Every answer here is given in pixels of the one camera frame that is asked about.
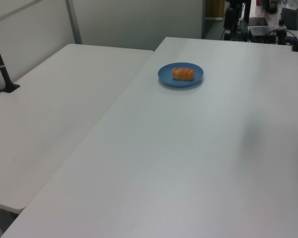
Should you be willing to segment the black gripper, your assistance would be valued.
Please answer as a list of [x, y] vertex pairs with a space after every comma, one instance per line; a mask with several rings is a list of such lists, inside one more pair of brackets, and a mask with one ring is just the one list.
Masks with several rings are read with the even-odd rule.
[[226, 29], [224, 32], [225, 40], [232, 39], [233, 32], [231, 29], [233, 29], [234, 22], [235, 22], [235, 10], [233, 8], [226, 9], [224, 25], [223, 25], [223, 27]]

